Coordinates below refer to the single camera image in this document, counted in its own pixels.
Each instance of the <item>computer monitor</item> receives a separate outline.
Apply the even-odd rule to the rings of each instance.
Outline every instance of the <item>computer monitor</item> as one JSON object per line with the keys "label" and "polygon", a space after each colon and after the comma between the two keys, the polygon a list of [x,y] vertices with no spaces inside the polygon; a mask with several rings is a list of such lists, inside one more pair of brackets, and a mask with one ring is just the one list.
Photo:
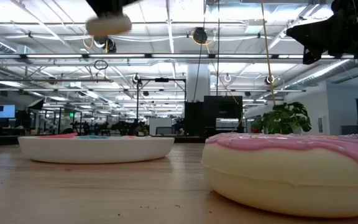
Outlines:
{"label": "computer monitor", "polygon": [[15,105],[0,105],[0,119],[15,118]]}

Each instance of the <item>table surface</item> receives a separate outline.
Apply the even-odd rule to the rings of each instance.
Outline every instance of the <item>table surface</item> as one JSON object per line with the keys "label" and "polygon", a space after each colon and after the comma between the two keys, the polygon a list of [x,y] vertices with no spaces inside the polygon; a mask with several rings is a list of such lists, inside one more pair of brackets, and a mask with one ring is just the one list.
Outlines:
{"label": "table surface", "polygon": [[18,146],[1,146],[0,224],[358,224],[358,218],[299,218],[230,201],[206,182],[202,148],[176,144],[154,161],[75,165],[30,161]]}

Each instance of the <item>desk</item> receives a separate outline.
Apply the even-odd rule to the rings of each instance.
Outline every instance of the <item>desk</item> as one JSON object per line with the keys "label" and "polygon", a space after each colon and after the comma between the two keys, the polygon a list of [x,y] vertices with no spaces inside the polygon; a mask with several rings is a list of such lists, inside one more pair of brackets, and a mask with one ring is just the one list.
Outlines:
{"label": "desk", "polygon": [[18,146],[0,146],[0,224],[358,224],[232,202],[206,183],[202,147],[176,144],[147,162],[73,165],[29,161]]}

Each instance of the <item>donut-shaped cushion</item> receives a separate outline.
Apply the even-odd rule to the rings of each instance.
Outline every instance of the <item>donut-shaped cushion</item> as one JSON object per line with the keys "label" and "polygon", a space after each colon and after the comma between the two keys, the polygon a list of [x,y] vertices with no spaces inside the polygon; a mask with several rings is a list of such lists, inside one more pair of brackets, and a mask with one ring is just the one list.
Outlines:
{"label": "donut-shaped cushion", "polygon": [[307,217],[358,216],[358,139],[218,134],[202,163],[219,194],[255,208]]}

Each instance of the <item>white plate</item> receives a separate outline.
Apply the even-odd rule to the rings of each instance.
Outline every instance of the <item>white plate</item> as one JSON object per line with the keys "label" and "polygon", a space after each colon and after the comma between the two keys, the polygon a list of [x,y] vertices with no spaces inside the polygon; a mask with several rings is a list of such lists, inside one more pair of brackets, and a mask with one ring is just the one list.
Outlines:
{"label": "white plate", "polygon": [[35,161],[74,164],[135,162],[166,156],[173,138],[70,139],[19,137],[23,155]]}

